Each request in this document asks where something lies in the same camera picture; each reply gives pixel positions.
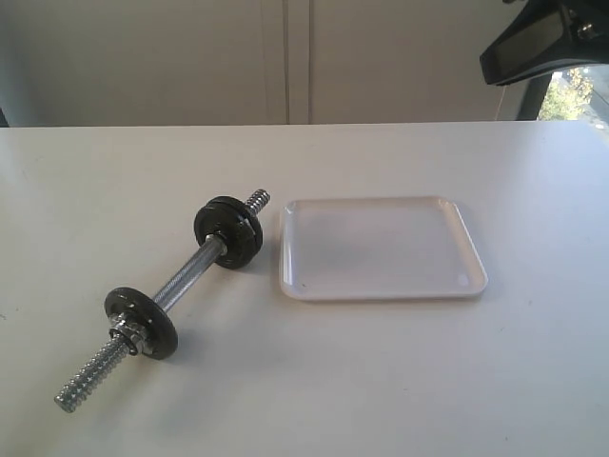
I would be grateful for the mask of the black 0.5kg weight plate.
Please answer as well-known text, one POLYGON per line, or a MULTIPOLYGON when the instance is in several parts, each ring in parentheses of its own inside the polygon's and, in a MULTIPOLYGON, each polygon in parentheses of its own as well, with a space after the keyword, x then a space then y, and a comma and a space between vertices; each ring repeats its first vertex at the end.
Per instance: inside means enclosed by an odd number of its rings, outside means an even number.
POLYGON ((261 249, 262 226, 253 210, 244 202, 219 196, 206 206, 213 218, 213 232, 226 242, 227 255, 255 255, 261 249))

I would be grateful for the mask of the black inner far-end weight plate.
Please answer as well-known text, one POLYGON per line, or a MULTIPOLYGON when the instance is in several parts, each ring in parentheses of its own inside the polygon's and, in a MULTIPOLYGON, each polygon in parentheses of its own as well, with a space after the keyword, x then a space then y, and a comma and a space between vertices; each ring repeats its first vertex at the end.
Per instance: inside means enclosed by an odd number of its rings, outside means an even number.
POLYGON ((196 214, 194 233, 201 246, 208 235, 225 245, 225 253, 215 261, 227 269, 239 269, 251 262, 262 246, 262 229, 258 219, 241 201, 228 196, 207 202, 196 214))

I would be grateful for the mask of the white rectangular plastic tray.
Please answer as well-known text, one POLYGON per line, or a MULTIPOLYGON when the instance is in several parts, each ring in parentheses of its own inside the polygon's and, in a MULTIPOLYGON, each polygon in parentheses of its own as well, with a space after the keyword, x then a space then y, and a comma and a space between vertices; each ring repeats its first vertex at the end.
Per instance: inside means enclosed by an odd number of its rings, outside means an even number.
POLYGON ((281 213, 280 286, 307 302, 469 299, 488 276, 440 196, 302 199, 281 213))

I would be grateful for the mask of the chrome spinlock collar nut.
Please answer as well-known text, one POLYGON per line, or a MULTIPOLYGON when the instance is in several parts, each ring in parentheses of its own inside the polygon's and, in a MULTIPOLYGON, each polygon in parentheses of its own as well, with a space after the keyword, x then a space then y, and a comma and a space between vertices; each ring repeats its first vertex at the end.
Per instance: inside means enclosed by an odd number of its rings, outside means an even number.
POLYGON ((138 323, 132 314, 113 313, 108 320, 109 336, 122 339, 127 344, 130 355, 150 355, 151 333, 146 326, 138 323))

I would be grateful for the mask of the black near-end weight plate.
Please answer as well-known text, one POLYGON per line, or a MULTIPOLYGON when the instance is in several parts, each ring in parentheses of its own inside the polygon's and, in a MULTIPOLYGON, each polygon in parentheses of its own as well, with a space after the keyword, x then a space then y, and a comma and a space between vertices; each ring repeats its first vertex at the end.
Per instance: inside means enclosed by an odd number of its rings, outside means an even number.
POLYGON ((162 360, 178 347, 178 333, 167 314, 143 292, 128 287, 113 289, 106 297, 107 317, 125 313, 130 321, 142 325, 151 339, 148 357, 162 360))

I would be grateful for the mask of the chrome threaded dumbbell bar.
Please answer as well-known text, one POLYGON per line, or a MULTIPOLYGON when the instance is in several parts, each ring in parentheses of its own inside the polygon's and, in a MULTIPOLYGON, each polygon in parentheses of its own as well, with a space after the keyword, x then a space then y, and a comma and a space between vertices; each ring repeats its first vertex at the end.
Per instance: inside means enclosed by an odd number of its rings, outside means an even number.
MULTIPOLYGON (((253 210, 259 221, 259 213, 270 200, 269 192, 257 189, 246 200, 240 201, 253 210)), ((217 265, 215 261, 225 253, 225 248, 219 238, 208 235, 206 241, 156 294, 148 297, 168 316, 168 312, 201 276, 212 265, 217 265)), ((54 396, 54 403, 66 413, 74 412, 128 356, 138 355, 130 355, 127 344, 119 337, 111 338, 108 329, 108 341, 61 387, 54 396)))

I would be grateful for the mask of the dark window frame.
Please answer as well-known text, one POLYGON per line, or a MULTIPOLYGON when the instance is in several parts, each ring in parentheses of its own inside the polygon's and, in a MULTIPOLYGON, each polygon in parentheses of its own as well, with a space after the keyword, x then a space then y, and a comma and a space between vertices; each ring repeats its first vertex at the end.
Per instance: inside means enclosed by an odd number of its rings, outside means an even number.
POLYGON ((521 99, 517 121, 536 121, 540 114, 542 103, 552 81, 552 74, 547 73, 530 79, 527 82, 521 99))

